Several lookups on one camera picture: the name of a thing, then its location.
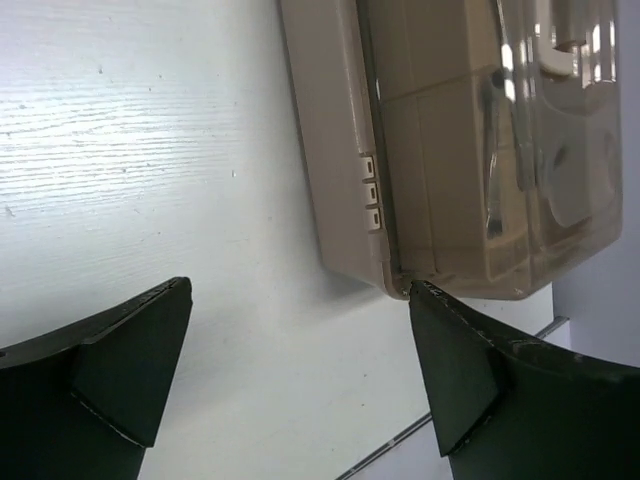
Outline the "beige plastic toolbox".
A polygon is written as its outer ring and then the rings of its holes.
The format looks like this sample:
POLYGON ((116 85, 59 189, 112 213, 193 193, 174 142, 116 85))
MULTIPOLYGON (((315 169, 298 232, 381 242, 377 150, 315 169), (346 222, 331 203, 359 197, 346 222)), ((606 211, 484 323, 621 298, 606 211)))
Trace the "beige plastic toolbox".
POLYGON ((522 299, 623 224, 615 1, 571 1, 577 76, 535 1, 283 1, 322 260, 404 298, 522 299))

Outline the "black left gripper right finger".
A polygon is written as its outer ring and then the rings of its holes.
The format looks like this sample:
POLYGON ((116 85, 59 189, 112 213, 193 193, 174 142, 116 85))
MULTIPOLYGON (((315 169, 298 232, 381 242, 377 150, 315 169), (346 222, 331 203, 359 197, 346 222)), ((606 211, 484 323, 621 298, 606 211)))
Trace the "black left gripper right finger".
POLYGON ((457 479, 635 479, 639 371, 540 340, 427 282, 410 319, 457 479))

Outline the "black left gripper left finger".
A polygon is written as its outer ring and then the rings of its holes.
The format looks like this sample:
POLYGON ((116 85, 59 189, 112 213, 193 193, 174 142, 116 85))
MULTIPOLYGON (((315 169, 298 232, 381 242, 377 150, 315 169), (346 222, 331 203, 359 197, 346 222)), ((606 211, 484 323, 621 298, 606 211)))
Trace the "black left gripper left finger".
POLYGON ((1 350, 4 479, 135 479, 156 442, 192 310, 171 278, 1 350))

